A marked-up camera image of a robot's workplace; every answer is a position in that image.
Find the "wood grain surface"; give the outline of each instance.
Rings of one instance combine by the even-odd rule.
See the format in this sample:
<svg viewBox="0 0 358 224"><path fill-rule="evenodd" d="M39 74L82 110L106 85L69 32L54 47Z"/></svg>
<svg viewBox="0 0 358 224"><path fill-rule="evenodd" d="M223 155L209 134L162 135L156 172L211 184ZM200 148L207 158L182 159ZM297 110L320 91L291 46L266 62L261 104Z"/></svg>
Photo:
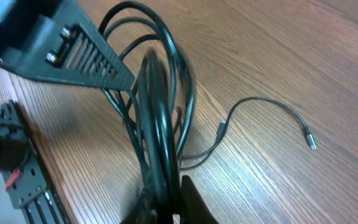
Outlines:
<svg viewBox="0 0 358 224"><path fill-rule="evenodd" d="M95 24L117 0L79 0ZM248 96L280 100L318 145L274 105L238 107L223 143L194 180L221 223L358 223L358 24L317 0L147 0L195 69L195 120L185 153L212 145L220 120ZM139 15L128 10L121 16ZM109 39L120 52L148 32ZM150 46L125 60L137 73ZM28 115L59 194L78 223L119 223L139 165L120 117L99 90L24 80L0 69L0 104Z"/></svg>

